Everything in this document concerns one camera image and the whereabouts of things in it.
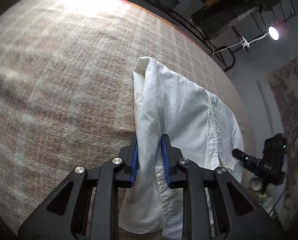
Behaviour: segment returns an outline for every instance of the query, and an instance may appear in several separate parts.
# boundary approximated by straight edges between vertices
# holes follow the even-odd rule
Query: black bracket
[[[234,177],[222,167],[214,171],[183,158],[168,135],[161,138],[166,182],[183,188],[183,240],[280,239],[279,227]],[[76,167],[25,220],[20,240],[119,240],[118,187],[130,188],[138,167],[136,136],[118,158],[87,170]],[[86,236],[92,189],[97,187]],[[205,188],[208,188],[215,237],[211,237]]]
[[[223,167],[214,171],[183,158],[167,134],[161,138],[166,182],[184,189],[183,240],[281,239],[278,225]],[[211,237],[205,188],[208,188],[215,237]]]
[[[247,155],[239,149],[234,149],[232,155],[243,163],[244,168],[263,179],[262,194],[269,183],[281,185],[285,173],[281,171],[284,156],[287,152],[287,140],[282,134],[265,140],[263,158]]]
[[[72,171],[25,220],[18,231],[21,240],[115,240],[118,236],[118,187],[130,188],[138,167],[137,138],[121,148],[118,158],[101,167]],[[86,237],[93,187],[90,237]]]

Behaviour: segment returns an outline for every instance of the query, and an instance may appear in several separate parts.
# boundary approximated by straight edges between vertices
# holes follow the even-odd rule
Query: carpet
[[[278,217],[288,229],[298,216],[298,57],[266,76],[281,114],[288,142],[288,182]]]
[[[99,166],[130,144],[132,69],[144,55],[216,94],[254,154],[233,84],[170,23],[126,0],[21,0],[0,16],[0,215],[15,233],[76,166]]]

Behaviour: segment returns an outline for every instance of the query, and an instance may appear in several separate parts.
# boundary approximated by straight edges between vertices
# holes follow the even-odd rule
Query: white cloth
[[[200,167],[227,168],[241,182],[242,167],[231,151],[243,140],[231,110],[214,94],[150,57],[133,70],[139,168],[128,189],[119,226],[143,234],[162,229],[169,239],[182,236],[182,189],[169,189],[160,150],[162,134]]]

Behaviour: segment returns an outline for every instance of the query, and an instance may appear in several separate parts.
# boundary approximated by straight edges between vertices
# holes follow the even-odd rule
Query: wire rack
[[[292,17],[296,16],[296,10],[295,7],[293,5],[293,1],[290,0],[290,3],[292,5],[292,10],[290,10],[290,16],[286,18],[285,15],[285,11],[283,10],[283,6],[281,4],[281,2],[279,2],[277,5],[273,6],[271,11],[274,17],[274,23],[275,25],[282,25],[285,26],[286,28],[288,28],[287,22],[288,20],[290,20]]]
[[[267,26],[266,23],[261,15],[261,12],[259,10],[254,10],[251,13],[251,16],[253,18],[253,20],[255,21],[257,28],[262,32],[262,33],[266,33],[267,32]]]

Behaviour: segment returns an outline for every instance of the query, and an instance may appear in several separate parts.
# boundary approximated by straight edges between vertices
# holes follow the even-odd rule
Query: floor
[[[5,11],[17,1],[18,0],[6,0],[3,5],[4,7],[0,8],[0,12]],[[153,13],[161,14],[162,17],[170,22],[174,21],[166,14],[161,13],[156,7],[142,0],[130,1],[141,5]],[[190,15],[192,13],[203,6],[200,0],[179,1],[181,3],[175,7],[175,11],[188,20],[191,20]],[[293,1],[298,13],[298,0]],[[282,3],[286,8],[290,7],[288,0],[283,0]],[[267,26],[274,23],[271,12],[264,13],[264,20]],[[210,53],[210,51],[185,28],[181,26],[177,27],[191,36],[207,53]],[[236,24],[236,28],[248,41],[261,34],[250,16]],[[230,46],[237,42],[238,39],[230,29],[213,40],[213,43],[218,47],[224,45]],[[243,50],[237,52],[237,63],[235,67],[226,73],[240,93],[245,104],[247,115],[252,122],[256,137],[258,157],[262,156],[265,139],[274,136],[276,133],[283,132],[280,114],[273,94],[265,81],[265,76],[267,73],[285,65],[296,56],[298,56],[298,15],[288,22],[288,28],[284,30],[278,41],[264,39],[253,43],[249,53]]]

